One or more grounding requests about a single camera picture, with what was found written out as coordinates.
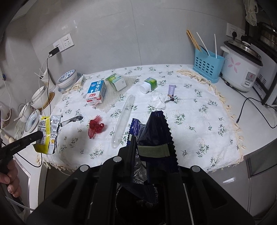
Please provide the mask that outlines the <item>left hand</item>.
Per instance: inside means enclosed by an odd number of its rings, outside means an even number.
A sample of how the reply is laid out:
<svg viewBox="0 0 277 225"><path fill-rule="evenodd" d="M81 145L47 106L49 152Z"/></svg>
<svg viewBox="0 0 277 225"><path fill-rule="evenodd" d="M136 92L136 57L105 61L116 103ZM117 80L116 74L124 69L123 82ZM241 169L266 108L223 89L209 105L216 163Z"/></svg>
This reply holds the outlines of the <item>left hand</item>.
<svg viewBox="0 0 277 225"><path fill-rule="evenodd" d="M17 177L18 169L15 166L15 161L12 159L7 164L8 173L1 173L0 182L7 184L7 190L15 198L19 197L22 194L22 189L20 186L20 180Z"/></svg>

